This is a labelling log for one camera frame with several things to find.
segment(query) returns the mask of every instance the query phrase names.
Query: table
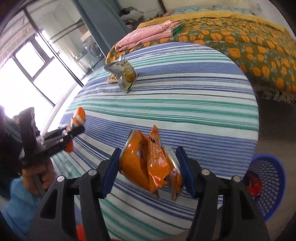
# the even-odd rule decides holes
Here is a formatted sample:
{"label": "table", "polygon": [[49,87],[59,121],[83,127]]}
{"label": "table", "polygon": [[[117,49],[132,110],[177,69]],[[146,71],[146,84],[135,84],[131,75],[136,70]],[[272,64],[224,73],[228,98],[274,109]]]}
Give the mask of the table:
{"label": "table", "polygon": [[[74,139],[71,154],[52,158],[58,175],[73,178],[96,168],[115,147],[123,148],[131,128],[149,134],[156,124],[164,145],[183,146],[217,176],[243,177],[259,121],[253,90],[240,68],[222,53],[190,43],[154,45],[125,57],[139,73],[128,94],[108,85],[109,73],[102,69],[67,109],[63,124],[78,106],[86,110],[86,130]],[[118,174],[111,193],[100,200],[111,238],[159,240],[188,229],[197,201],[186,192],[171,201],[167,188],[160,197]]]}

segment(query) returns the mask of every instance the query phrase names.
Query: blue sleeve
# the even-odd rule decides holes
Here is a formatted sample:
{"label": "blue sleeve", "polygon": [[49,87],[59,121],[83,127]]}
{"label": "blue sleeve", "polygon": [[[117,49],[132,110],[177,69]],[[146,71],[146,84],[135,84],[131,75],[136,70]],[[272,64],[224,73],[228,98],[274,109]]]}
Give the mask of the blue sleeve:
{"label": "blue sleeve", "polygon": [[41,198],[25,189],[22,185],[22,177],[12,180],[10,195],[10,202],[2,215],[14,233],[25,240]]}

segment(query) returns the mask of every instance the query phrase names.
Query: blue gripper pad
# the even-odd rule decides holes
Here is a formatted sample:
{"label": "blue gripper pad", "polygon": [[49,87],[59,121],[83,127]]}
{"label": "blue gripper pad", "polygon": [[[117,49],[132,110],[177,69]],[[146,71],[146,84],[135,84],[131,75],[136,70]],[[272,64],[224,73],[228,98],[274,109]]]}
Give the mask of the blue gripper pad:
{"label": "blue gripper pad", "polygon": [[180,164],[180,172],[183,178],[183,183],[185,185],[186,191],[191,194],[192,198],[196,198],[197,191],[194,187],[194,176],[192,170],[188,165],[188,157],[181,146],[179,146],[176,149],[176,157]]}
{"label": "blue gripper pad", "polygon": [[101,196],[102,197],[106,197],[107,194],[109,194],[112,190],[112,187],[114,185],[117,173],[119,171],[119,156],[121,153],[121,149],[116,148],[115,151],[113,152],[111,158],[105,165],[102,167],[102,171],[105,172],[105,176],[103,178],[102,181],[102,189],[101,189]]}

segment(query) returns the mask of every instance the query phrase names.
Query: yellow blanket edge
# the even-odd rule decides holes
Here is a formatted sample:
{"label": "yellow blanket edge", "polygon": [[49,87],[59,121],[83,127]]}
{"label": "yellow blanket edge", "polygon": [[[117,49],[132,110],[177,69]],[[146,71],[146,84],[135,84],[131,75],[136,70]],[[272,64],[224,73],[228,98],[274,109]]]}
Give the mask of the yellow blanket edge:
{"label": "yellow blanket edge", "polygon": [[166,16],[166,17],[162,17],[162,18],[156,18],[156,19],[152,19],[148,22],[141,23],[137,28],[143,28],[143,27],[147,27],[150,25],[164,23],[167,20],[172,20],[173,22],[175,22],[175,21],[180,21],[180,20],[185,20],[185,19],[190,19],[190,18],[238,18],[238,19],[243,19],[243,20],[247,20],[250,22],[268,25],[268,26],[275,28],[283,33],[289,33],[285,27],[282,27],[276,23],[273,23],[269,20],[260,18],[258,16],[254,16],[254,15],[250,15],[250,14],[243,14],[243,13],[238,13],[238,12],[231,12],[231,11],[212,11],[212,10],[199,11],[199,12],[188,12],[188,13],[183,13],[183,14]]}

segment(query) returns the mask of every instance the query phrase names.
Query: perforated basket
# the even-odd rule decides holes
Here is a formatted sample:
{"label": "perforated basket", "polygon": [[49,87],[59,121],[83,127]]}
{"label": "perforated basket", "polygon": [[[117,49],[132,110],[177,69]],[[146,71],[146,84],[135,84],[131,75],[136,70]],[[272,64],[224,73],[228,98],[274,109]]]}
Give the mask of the perforated basket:
{"label": "perforated basket", "polygon": [[262,192],[255,202],[263,219],[267,222],[281,204],[286,188],[286,175],[281,162],[274,156],[260,154],[254,156],[248,171],[259,177]]}

